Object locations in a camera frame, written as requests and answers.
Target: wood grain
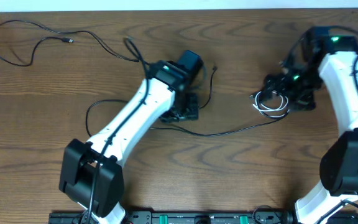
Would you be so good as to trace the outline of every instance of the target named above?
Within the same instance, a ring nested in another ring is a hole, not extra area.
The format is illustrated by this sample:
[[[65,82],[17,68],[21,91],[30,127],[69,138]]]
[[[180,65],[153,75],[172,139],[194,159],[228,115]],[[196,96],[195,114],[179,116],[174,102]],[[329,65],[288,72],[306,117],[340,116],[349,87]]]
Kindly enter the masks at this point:
[[[149,62],[176,60],[186,49],[200,54],[209,69],[219,67],[213,99],[199,121],[181,125],[201,133],[266,122],[248,96],[266,74],[279,71],[278,62],[310,26],[358,29],[358,9],[0,13],[0,22],[8,19],[91,30],[128,56],[121,40],[129,35]],[[28,62],[47,35],[22,24],[2,27],[0,54]],[[73,138],[87,140],[90,104],[128,100],[142,80],[140,65],[112,57],[87,35],[71,37],[74,44],[43,43],[31,67],[0,60],[0,223],[45,223],[53,210],[80,209],[58,190],[63,149]],[[206,100],[208,87],[198,93]],[[124,169],[123,204],[155,210],[291,207],[317,183],[320,158],[337,139],[327,91],[316,92],[316,100],[314,111],[231,136],[149,131]],[[91,132],[120,108],[95,108]]]

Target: white cable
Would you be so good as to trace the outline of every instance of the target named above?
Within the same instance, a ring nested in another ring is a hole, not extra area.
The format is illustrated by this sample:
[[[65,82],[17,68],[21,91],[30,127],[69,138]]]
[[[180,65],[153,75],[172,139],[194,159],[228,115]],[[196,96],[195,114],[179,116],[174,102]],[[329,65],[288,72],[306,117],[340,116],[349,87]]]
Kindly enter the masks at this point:
[[[260,95],[261,91],[259,91],[256,96],[255,96],[255,104],[252,104],[252,106],[254,106],[255,109],[257,109],[259,111],[260,114],[263,114],[263,112],[273,112],[273,111],[282,111],[282,110],[285,110],[288,106],[288,97],[286,96],[282,96],[282,95],[279,95],[277,94],[276,91],[272,91],[272,93],[278,95],[280,98],[281,98],[281,104],[278,108],[269,108],[268,106],[265,106],[263,103],[259,103],[260,105],[262,105],[266,110],[263,110],[261,109],[259,106],[258,106],[258,98],[259,98],[259,95]],[[289,112],[289,110],[286,110],[286,112],[284,112],[284,114],[281,114],[281,115],[278,115],[278,116],[271,116],[271,115],[268,115],[269,117],[271,118],[281,118],[282,116],[285,116],[285,114]]]

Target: cable plug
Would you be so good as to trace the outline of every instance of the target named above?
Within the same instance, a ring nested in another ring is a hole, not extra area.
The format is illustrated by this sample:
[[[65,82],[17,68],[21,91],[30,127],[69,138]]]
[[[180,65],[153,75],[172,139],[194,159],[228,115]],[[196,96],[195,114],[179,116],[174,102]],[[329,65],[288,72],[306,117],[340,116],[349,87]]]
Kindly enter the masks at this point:
[[[67,37],[63,37],[63,38],[62,38],[62,41],[63,41],[63,42],[66,42],[66,43],[72,43],[72,42],[74,42],[73,39],[67,38]]]

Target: green tape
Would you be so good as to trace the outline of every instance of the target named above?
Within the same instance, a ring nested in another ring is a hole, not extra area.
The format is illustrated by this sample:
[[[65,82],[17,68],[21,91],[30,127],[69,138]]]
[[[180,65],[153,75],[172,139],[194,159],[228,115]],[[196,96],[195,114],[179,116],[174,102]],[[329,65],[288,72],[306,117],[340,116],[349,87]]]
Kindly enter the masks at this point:
[[[160,215],[160,224],[168,224],[168,215]]]
[[[240,217],[240,224],[248,224],[248,216],[241,216]]]

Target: white backdrop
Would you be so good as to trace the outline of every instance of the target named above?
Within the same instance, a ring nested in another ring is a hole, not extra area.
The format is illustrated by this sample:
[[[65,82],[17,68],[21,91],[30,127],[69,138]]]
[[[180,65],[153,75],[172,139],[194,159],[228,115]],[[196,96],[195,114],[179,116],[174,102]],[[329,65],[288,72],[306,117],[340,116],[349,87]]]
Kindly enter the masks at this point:
[[[358,0],[0,0],[0,12],[358,7]]]

